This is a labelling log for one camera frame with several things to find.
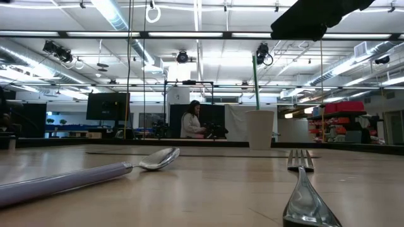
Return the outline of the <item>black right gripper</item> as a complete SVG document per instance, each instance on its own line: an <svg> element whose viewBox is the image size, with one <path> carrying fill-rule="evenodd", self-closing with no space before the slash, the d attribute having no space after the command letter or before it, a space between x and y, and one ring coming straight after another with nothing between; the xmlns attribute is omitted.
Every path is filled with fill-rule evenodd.
<svg viewBox="0 0 404 227"><path fill-rule="evenodd" d="M313 40L323 37L344 16L368 8L375 0L298 0L271 24L277 40Z"/></svg>

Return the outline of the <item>person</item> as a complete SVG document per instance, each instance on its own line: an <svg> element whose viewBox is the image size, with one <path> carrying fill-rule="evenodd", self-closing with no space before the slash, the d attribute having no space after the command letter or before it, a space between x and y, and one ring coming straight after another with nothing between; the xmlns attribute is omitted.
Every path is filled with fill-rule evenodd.
<svg viewBox="0 0 404 227"><path fill-rule="evenodd" d="M202 139L204 138L204 133L206 131L205 127L201 127L199 123L199 111L201 104L197 100L193 100L186 112L182 115L181 119L181 138L194 138Z"/></svg>

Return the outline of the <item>dark storage shelf rack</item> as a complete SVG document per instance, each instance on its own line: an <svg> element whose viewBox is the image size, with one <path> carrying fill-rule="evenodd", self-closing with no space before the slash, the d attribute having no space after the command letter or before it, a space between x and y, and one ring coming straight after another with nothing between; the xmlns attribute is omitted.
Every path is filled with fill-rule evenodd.
<svg viewBox="0 0 404 227"><path fill-rule="evenodd" d="M371 133L361 120L365 111L335 112L308 118L315 143L370 144Z"/></svg>

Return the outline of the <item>frame bar with light strips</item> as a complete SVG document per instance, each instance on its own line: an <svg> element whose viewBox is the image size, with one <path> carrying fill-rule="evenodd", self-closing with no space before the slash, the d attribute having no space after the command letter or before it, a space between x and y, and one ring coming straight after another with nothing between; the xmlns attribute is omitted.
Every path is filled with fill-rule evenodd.
<svg viewBox="0 0 404 227"><path fill-rule="evenodd" d="M126 32L126 31L40 31L0 30L0 37L74 38L74 39L208 39L208 40L280 40L269 32ZM327 33L322 40L404 41L404 33Z"/></svg>

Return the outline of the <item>black cabinet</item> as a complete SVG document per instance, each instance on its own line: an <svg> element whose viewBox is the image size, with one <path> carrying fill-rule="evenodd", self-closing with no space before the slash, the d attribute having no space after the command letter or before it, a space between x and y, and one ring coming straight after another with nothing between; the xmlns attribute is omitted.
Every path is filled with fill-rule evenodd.
<svg viewBox="0 0 404 227"><path fill-rule="evenodd" d="M18 136L43 138L45 134L47 105L44 103L19 103L12 108L12 120L18 126Z"/></svg>

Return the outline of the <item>green drinking straw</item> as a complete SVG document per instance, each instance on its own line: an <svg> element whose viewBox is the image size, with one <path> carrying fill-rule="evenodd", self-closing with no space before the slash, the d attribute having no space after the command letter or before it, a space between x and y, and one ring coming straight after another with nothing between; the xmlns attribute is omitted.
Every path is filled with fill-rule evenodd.
<svg viewBox="0 0 404 227"><path fill-rule="evenodd" d="M260 110L259 100L259 83L257 78L257 61L256 55L252 55L253 81L254 81L254 96L256 99L256 110Z"/></svg>

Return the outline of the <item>white paper cup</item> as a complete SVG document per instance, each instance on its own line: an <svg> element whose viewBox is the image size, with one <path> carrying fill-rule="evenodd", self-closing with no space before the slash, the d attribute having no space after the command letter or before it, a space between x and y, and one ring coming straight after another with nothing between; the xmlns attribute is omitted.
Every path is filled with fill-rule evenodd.
<svg viewBox="0 0 404 227"><path fill-rule="evenodd" d="M252 150L271 149L274 112L251 110L246 112L247 138Z"/></svg>

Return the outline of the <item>black computer monitor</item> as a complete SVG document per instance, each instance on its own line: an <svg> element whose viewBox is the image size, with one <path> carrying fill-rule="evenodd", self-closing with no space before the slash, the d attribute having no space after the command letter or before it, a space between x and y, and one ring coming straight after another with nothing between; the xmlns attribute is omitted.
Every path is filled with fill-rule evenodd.
<svg viewBox="0 0 404 227"><path fill-rule="evenodd" d="M125 120L130 110L129 101L127 93L90 93L86 120Z"/></svg>

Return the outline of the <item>white hanging sheet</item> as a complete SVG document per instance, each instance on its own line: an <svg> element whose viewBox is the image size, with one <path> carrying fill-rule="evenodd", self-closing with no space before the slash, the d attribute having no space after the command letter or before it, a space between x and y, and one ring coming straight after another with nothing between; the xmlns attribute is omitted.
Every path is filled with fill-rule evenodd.
<svg viewBox="0 0 404 227"><path fill-rule="evenodd" d="M227 141L248 142L246 112L256 111L252 105L224 105Z"/></svg>

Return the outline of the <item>clear placemat with grey border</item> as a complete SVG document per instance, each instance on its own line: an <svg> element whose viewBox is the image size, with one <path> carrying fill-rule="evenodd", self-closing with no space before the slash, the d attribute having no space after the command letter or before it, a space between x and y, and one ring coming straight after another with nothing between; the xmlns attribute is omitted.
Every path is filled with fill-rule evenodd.
<svg viewBox="0 0 404 227"><path fill-rule="evenodd" d="M146 154L146 153L111 153L111 152L85 152L85 154L90 154L90 155L130 155L130 156L148 156L151 154ZM234 155L234 154L186 154L181 152L179 156L185 156L185 157L210 157L210 158L288 158L289 153L286 155Z"/></svg>

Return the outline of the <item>black tubular stand frame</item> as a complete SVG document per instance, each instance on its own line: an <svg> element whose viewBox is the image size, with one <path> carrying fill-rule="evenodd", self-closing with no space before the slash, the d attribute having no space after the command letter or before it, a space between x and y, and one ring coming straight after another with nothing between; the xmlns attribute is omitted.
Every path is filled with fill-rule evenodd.
<svg viewBox="0 0 404 227"><path fill-rule="evenodd" d="M163 84L163 103L166 108L164 112L164 121L169 120L169 108L172 104L190 104L193 100L191 99L191 89L201 88L205 90L205 86L210 85L213 88L213 82L202 82L195 80L183 80L183 81L165 81Z"/></svg>

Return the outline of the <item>black table frame rail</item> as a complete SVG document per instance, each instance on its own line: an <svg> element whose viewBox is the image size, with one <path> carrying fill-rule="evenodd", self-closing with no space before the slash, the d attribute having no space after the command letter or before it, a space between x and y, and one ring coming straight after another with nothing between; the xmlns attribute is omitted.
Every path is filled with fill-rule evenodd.
<svg viewBox="0 0 404 227"><path fill-rule="evenodd" d="M216 148L247 148L247 142L220 142L216 141L192 141L192 140L122 140L122 139L85 139L85 138L20 138L16 140L16 148L68 146L82 144L106 144L106 145L140 145L140 146L194 146ZM352 143L278 143L272 148L305 148L305 149L335 149L365 153L392 154L404 156L404 146L377 145L377 144L352 144Z"/></svg>

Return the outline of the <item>silver metal fork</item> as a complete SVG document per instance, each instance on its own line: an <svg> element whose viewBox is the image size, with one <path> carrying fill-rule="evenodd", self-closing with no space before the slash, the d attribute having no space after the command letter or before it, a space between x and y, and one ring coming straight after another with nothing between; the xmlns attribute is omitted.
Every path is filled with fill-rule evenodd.
<svg viewBox="0 0 404 227"><path fill-rule="evenodd" d="M297 183L283 210L283 227L342 227L309 180L314 163L308 150L292 149L287 170L297 174Z"/></svg>

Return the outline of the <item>spoon with lavender handle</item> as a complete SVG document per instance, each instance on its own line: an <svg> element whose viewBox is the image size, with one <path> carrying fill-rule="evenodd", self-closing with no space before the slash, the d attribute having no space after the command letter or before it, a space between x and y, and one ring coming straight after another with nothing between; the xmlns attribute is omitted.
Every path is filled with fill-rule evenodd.
<svg viewBox="0 0 404 227"><path fill-rule="evenodd" d="M166 148L146 156L137 165L119 162L0 185L0 209L121 177L131 173L134 168L157 171L171 164L180 153L179 148Z"/></svg>

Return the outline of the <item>blue work table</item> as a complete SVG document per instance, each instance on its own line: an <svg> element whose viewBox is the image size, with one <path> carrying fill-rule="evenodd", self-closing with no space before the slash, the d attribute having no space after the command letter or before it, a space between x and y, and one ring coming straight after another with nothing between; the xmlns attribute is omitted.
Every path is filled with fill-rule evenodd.
<svg viewBox="0 0 404 227"><path fill-rule="evenodd" d="M45 133L48 137L61 137L59 134L66 133L67 137L88 137L89 133L99 132L103 135L111 133L113 129L109 126L97 126L86 124L54 125L47 124Z"/></svg>

